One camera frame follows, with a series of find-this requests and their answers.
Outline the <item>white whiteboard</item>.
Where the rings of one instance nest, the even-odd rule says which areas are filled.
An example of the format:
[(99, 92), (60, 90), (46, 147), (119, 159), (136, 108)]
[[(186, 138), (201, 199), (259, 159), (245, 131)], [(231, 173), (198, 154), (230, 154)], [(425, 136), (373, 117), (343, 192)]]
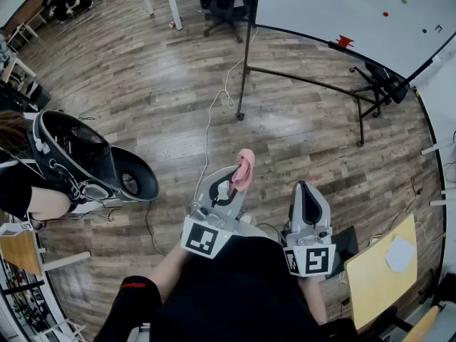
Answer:
[(404, 78), (456, 35), (456, 0), (257, 0), (256, 9), (258, 26), (333, 44), (348, 37), (344, 49)]

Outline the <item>black grey equipment backpack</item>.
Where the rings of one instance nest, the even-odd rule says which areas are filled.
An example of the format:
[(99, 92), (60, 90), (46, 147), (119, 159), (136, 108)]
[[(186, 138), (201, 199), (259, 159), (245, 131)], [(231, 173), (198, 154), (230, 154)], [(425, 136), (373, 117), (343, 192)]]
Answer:
[(75, 206), (151, 202), (159, 195), (157, 178), (144, 160), (110, 145), (69, 114), (40, 112), (29, 121), (28, 140), (41, 175)]

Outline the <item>pink cloth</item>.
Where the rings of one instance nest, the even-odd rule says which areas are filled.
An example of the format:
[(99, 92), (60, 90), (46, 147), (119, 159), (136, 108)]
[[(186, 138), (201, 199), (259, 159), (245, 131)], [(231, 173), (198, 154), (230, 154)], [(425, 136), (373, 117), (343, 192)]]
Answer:
[(255, 155), (247, 148), (242, 148), (237, 155), (238, 168), (232, 175), (232, 186), (238, 192), (248, 189), (254, 171)]

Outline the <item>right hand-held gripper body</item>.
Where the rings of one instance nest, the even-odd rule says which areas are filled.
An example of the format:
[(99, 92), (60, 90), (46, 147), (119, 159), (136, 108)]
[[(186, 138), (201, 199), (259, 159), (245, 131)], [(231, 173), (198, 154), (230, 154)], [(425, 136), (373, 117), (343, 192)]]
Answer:
[(336, 245), (331, 227), (310, 227), (286, 235), (284, 255), (291, 275), (325, 276), (332, 272)]

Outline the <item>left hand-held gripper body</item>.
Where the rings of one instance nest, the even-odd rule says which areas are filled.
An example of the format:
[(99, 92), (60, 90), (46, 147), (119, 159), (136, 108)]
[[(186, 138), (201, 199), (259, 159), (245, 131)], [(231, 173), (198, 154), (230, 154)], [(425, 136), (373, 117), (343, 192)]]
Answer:
[(233, 231), (239, 214), (223, 214), (193, 201), (190, 215), (185, 217), (181, 247), (208, 259), (215, 258), (235, 236)]

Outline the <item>person's black shirt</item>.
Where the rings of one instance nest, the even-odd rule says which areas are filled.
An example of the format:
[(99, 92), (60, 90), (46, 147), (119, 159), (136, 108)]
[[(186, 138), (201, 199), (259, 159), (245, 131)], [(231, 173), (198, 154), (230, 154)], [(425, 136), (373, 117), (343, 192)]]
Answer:
[(93, 342), (127, 342), (144, 323), (149, 342), (359, 342), (347, 319), (316, 322), (298, 280), (278, 243), (233, 236), (213, 259), (189, 253), (165, 303), (147, 277), (125, 278)]

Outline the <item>person's right forearm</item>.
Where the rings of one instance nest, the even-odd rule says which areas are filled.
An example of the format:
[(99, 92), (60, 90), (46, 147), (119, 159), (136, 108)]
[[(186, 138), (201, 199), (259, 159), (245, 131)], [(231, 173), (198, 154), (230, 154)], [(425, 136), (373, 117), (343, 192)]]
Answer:
[(321, 276), (300, 277), (298, 280), (311, 315), (319, 325), (327, 323), (326, 307), (319, 286)]

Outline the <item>light wooden desk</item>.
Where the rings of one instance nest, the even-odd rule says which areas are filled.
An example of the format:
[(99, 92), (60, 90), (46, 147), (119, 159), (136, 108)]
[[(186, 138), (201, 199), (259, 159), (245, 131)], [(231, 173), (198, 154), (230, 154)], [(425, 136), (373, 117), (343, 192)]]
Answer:
[(15, 237), (0, 237), (3, 258), (30, 274), (42, 276), (38, 260), (36, 236), (33, 232), (22, 232)]

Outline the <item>black wheeled chair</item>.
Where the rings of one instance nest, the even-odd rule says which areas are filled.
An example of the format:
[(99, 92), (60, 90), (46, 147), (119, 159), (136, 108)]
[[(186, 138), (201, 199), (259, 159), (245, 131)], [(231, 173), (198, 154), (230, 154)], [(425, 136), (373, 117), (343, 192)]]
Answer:
[(352, 92), (367, 93), (368, 91), (372, 91), (376, 103), (380, 101), (380, 98), (384, 98), (391, 94), (391, 97), (385, 101), (385, 104), (389, 105), (391, 102), (401, 104), (410, 87), (406, 85), (404, 88), (399, 90), (398, 86), (403, 81), (401, 78), (390, 71), (387, 71), (385, 68), (378, 68), (377, 66), (369, 63), (365, 63), (365, 67), (370, 73), (369, 76), (356, 66), (350, 68), (349, 71), (351, 73), (359, 73), (368, 83), (367, 86), (352, 90)]

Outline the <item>black metal rolling stand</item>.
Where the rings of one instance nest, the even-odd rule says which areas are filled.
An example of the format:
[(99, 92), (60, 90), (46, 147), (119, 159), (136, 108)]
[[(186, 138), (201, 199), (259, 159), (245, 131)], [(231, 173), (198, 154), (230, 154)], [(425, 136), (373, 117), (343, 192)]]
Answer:
[(240, 94), (239, 94), (239, 102), (237, 105), (237, 114), (236, 114), (237, 120), (242, 121), (245, 118), (245, 114), (242, 112), (242, 103), (243, 103), (243, 98), (244, 98), (244, 88), (245, 88), (246, 79), (247, 79), (247, 76), (251, 72), (264, 73), (264, 74), (269, 74), (272, 76), (278, 76), (281, 78), (288, 78), (291, 80), (308, 83), (313, 86), (315, 85), (318, 87), (336, 91), (338, 93), (342, 93), (344, 95), (349, 95), (350, 97), (354, 98), (356, 101), (357, 109), (358, 109), (358, 122), (359, 122), (359, 128), (360, 128), (360, 140), (358, 142), (358, 146), (363, 147), (365, 144), (364, 125), (363, 125), (364, 118), (366, 116), (368, 116), (370, 113), (372, 113), (373, 111), (376, 111), (377, 115), (379, 115), (378, 111), (380, 110), (380, 107), (383, 104), (386, 104), (386, 102), (390, 100), (390, 97), (388, 95), (386, 95), (382, 99), (376, 98), (375, 100), (371, 100), (371, 99), (369, 99), (367, 97), (363, 97), (351, 90), (345, 90), (345, 89), (339, 88), (337, 86), (330, 85), (328, 83), (316, 81), (311, 78), (304, 78), (304, 77), (297, 76), (297, 75), (290, 74), (290, 73), (284, 73), (284, 72), (274, 71), (274, 70), (270, 70), (270, 69), (266, 69), (266, 68), (250, 66), (248, 64), (249, 48), (250, 48), (251, 42), (254, 40), (254, 38), (251, 37), (252, 27), (253, 27), (253, 23), (251, 21), (248, 21), (247, 39), (246, 39), (244, 60), (243, 60), (242, 84), (241, 84), (241, 90), (240, 90)]

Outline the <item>white paper sheet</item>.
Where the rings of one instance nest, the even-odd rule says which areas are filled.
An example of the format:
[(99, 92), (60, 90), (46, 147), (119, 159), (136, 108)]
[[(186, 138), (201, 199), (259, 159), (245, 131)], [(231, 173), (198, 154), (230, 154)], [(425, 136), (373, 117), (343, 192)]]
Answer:
[(416, 246), (406, 239), (395, 236), (385, 254), (385, 261), (396, 273), (407, 271), (409, 263), (416, 253)]

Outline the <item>person's left forearm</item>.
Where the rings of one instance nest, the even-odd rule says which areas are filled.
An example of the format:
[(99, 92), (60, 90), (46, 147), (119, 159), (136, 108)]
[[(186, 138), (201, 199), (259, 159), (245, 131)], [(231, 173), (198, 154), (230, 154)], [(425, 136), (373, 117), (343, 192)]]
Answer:
[(163, 303), (169, 299), (180, 280), (188, 258), (188, 251), (181, 247), (181, 241), (179, 241), (147, 276), (156, 285)]

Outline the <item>black flat panel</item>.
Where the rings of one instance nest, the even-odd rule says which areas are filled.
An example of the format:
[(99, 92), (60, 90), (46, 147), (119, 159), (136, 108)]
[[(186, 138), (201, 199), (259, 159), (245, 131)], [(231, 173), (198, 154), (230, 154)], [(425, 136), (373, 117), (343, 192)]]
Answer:
[(350, 226), (342, 232), (333, 235), (332, 242), (336, 245), (336, 252), (332, 271), (329, 275), (326, 275), (326, 279), (339, 275), (344, 271), (345, 262), (359, 253), (356, 229), (354, 226)]

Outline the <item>person's light grey trousers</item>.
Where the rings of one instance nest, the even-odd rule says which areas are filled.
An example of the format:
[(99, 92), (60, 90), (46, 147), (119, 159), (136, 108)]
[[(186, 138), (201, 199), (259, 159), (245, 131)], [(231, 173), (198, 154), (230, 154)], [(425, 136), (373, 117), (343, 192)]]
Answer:
[(233, 235), (240, 237), (263, 237), (280, 243), (281, 237), (277, 230), (273, 226), (269, 225), (269, 227), (274, 230), (274, 235), (269, 235), (257, 226), (239, 220), (237, 226), (234, 228)]

